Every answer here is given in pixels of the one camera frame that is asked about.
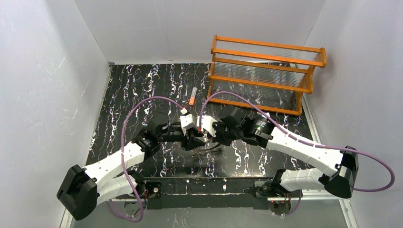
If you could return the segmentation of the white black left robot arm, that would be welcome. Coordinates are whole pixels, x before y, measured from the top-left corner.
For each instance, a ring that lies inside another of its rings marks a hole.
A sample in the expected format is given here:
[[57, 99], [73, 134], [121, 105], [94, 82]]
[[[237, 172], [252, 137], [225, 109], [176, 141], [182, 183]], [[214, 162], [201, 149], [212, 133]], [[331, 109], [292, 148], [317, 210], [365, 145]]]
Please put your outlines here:
[[100, 203], [139, 191], [144, 180], [128, 168], [153, 157], [161, 143], [179, 142], [189, 151], [205, 145], [199, 140], [202, 136], [199, 120], [190, 114], [172, 124], [166, 120], [150, 122], [123, 149], [85, 167], [76, 164], [69, 168], [57, 199], [75, 220], [83, 220]]

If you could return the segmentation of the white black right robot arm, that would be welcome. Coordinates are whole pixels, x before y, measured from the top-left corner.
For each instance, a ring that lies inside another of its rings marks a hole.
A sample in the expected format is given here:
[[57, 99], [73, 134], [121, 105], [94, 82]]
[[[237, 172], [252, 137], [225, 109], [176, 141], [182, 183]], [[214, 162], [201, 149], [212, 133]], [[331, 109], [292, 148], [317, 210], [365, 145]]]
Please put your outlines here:
[[242, 140], [253, 146], [260, 146], [282, 152], [312, 166], [305, 170], [279, 169], [275, 176], [259, 184], [253, 190], [259, 194], [286, 196], [297, 190], [326, 190], [330, 194], [348, 199], [352, 197], [358, 172], [357, 155], [347, 146], [341, 150], [321, 148], [319, 144], [303, 137], [281, 131], [267, 118], [235, 118], [225, 116], [212, 125], [215, 141], [230, 145]]

